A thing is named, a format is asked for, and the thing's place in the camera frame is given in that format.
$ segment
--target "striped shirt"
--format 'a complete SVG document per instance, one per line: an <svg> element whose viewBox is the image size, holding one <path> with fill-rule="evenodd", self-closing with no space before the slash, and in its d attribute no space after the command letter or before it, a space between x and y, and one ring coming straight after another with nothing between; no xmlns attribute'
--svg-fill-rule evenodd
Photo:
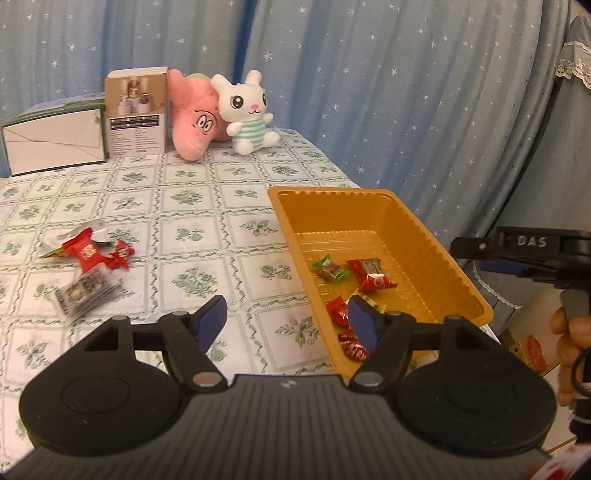
<svg viewBox="0 0 591 480"><path fill-rule="evenodd" d="M252 142L252 146L256 150L257 148L261 148L262 139L265 137L266 130L267 128L262 118L250 120L248 122L242 122L242 128L238 132L238 135L234 137L234 140L238 140L240 138L250 140Z"/></svg>

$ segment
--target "white bunny plush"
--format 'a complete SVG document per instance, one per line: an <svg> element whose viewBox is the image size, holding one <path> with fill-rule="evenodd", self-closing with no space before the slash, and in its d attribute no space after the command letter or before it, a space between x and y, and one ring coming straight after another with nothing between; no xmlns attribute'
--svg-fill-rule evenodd
<svg viewBox="0 0 591 480"><path fill-rule="evenodd" d="M220 96L220 116L230 123L226 132L240 155L250 155L259 148L272 147L279 142L279 134L267 129L273 114L265 113L267 97L261 87L261 78L261 72L251 70L243 85L232 85L219 74L211 81Z"/></svg>

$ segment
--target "curtain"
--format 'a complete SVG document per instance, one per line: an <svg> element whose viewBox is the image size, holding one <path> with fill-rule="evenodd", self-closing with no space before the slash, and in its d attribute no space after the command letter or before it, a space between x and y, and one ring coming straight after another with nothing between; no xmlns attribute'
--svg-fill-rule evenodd
<svg viewBox="0 0 591 480"><path fill-rule="evenodd" d="M245 71L275 124L439 240L484 234L535 137L568 0L259 0Z"/></svg>
<svg viewBox="0 0 591 480"><path fill-rule="evenodd" d="M558 57L556 76L563 80L540 144L495 225L591 229L591 25L587 18L574 19ZM470 274L494 307L491 326L496 333L541 288L531 280L476 272L477 278L470 266Z"/></svg>
<svg viewBox="0 0 591 480"><path fill-rule="evenodd" d="M36 103L101 92L115 69L231 77L241 14L242 0L0 0L0 124Z"/></svg>

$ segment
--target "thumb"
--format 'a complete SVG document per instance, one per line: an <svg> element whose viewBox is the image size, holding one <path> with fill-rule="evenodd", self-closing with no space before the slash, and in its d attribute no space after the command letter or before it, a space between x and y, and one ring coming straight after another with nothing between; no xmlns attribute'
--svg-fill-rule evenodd
<svg viewBox="0 0 591 480"><path fill-rule="evenodd" d="M591 346L591 317L575 317L569 322L570 336L580 349Z"/></svg>

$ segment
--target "black circular disc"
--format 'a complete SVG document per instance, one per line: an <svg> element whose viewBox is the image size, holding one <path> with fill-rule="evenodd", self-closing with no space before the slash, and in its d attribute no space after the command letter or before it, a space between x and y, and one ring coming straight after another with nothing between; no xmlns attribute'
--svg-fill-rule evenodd
<svg viewBox="0 0 591 480"><path fill-rule="evenodd" d="M496 457L539 446L556 412L551 388L523 364L495 372L489 364L419 368L400 382L398 412L415 434L461 455Z"/></svg>
<svg viewBox="0 0 591 480"><path fill-rule="evenodd" d="M96 361L58 360L27 385L20 414L35 446L107 455L155 438L174 421L181 393L171 377L134 359L111 361L97 353Z"/></svg>

